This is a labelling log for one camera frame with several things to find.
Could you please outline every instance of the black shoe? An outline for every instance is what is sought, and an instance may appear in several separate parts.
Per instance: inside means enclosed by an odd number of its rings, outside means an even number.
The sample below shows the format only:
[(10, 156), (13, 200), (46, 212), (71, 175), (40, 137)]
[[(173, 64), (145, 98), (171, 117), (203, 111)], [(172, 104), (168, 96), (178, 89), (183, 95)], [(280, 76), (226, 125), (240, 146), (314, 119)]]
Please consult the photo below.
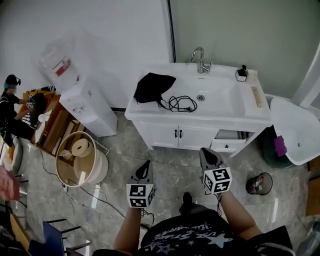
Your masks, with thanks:
[(184, 192), (182, 196), (182, 203), (183, 204), (192, 204), (192, 196), (189, 192)]

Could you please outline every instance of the black cap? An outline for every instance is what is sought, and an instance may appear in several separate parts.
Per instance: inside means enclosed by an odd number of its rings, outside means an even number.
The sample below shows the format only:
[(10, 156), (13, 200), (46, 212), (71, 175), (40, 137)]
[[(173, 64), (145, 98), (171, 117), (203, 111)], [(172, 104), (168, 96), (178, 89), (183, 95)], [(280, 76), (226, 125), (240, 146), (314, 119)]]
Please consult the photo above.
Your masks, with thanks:
[(5, 82), (8, 84), (8, 85), (18, 85), (18, 82), (17, 82), (17, 78), (14, 74), (10, 74), (8, 75), (8, 77), (6, 78)]

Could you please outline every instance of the bathroom vanity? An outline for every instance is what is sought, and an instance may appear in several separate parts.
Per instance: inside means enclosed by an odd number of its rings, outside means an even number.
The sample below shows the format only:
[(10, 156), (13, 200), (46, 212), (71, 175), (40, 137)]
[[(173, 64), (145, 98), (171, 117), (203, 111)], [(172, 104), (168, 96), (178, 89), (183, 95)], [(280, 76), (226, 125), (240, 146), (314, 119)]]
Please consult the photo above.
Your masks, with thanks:
[[(171, 96), (189, 96), (196, 101), (197, 109), (172, 112), (155, 101), (137, 103), (132, 97), (125, 117), (132, 120), (150, 150), (154, 146), (186, 150), (206, 147), (232, 153), (233, 157), (273, 124), (257, 72), (248, 70), (246, 82), (239, 82), (237, 69), (212, 65), (209, 73), (199, 74), (196, 63), (146, 66), (140, 79), (149, 72), (176, 78), (162, 94), (166, 102)], [(180, 107), (193, 105), (182, 100)]]

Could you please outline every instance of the soap dispenser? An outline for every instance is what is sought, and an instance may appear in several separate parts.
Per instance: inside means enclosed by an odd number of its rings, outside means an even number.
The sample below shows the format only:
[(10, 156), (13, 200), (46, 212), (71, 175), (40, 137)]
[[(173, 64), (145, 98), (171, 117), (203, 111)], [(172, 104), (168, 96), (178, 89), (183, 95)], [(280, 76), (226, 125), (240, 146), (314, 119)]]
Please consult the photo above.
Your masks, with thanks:
[(242, 65), (241, 69), (238, 69), (235, 72), (235, 77), (239, 82), (244, 82), (247, 79), (247, 67), (246, 65)]

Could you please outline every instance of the toilet paper roll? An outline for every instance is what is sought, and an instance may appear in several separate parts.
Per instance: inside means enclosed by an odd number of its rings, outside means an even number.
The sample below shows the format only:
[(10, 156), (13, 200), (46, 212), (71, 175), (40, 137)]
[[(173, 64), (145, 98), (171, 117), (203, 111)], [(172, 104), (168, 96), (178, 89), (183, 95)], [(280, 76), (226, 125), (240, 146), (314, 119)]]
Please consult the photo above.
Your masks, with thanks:
[(90, 143), (87, 139), (82, 138), (73, 144), (71, 153), (75, 157), (85, 158), (91, 153), (93, 148), (94, 146), (92, 143)]

